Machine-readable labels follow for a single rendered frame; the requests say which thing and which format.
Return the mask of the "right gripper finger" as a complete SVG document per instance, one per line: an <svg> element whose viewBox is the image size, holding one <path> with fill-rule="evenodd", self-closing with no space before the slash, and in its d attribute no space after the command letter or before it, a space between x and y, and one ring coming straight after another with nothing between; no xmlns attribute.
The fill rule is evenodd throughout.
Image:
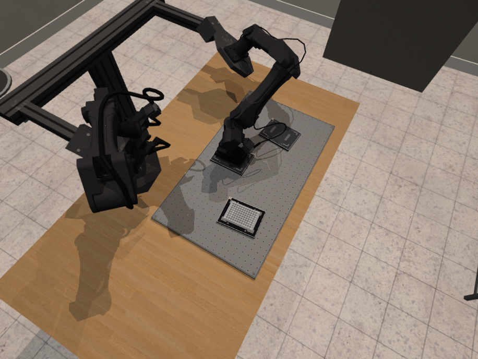
<svg viewBox="0 0 478 359"><path fill-rule="evenodd" d="M160 139L159 137L155 137L155 139L152 142L154 144L154 147L152 148L152 150L147 155L150 155L150 154L152 154L154 152L157 152L159 150L162 150L162 149L169 148L170 145L171 145L168 142ZM158 145L164 145L164 146L155 147L155 146L158 146Z"/></svg>
<svg viewBox="0 0 478 359"><path fill-rule="evenodd" d="M155 121L156 123L150 123L150 126L160 126L161 122L159 120L155 118L153 119L153 121Z"/></svg>

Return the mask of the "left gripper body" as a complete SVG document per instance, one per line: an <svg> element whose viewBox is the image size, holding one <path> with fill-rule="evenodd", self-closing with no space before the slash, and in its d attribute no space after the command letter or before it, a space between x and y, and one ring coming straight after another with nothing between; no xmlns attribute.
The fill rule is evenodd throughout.
<svg viewBox="0 0 478 359"><path fill-rule="evenodd" d="M253 146L254 146L254 143L249 139L249 138L245 138L245 134L242 134L242 142L243 146L249 151ZM217 147L217 150L224 153L224 154L227 154L228 151L229 152L233 152L233 150L225 150L222 148L222 139L221 141L219 142L219 146Z"/></svg>

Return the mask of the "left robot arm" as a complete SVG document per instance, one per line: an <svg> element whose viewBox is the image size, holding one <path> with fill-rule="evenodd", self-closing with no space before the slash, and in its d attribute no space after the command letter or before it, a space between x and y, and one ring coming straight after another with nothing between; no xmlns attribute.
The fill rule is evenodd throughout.
<svg viewBox="0 0 478 359"><path fill-rule="evenodd" d="M292 76L297 79L301 74L300 64L294 67L299 63L298 56L282 39L274 39L257 24L244 29L243 36L236 43L223 49L234 63L247 57L252 47L263 49L276 62L256 90L224 119L222 148L225 150L235 150L242 142L243 129L254 125L256 111L255 123L261 110L275 92ZM292 67L294 69L289 73Z"/></svg>

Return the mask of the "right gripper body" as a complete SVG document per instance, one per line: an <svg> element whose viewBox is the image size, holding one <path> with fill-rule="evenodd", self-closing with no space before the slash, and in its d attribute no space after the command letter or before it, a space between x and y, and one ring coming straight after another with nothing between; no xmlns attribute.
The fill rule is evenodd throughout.
<svg viewBox="0 0 478 359"><path fill-rule="evenodd" d="M147 155L154 144L150 141L148 144L146 140L151 138L151 135L148 133L147 128L150 126L148 116L154 113L155 110L151 103L148 103L146 106L142 107L140 111L137 111L132 120L130 118L123 117L125 123L125 129L123 134L120 137L132 138L135 141L137 149L141 149Z"/></svg>

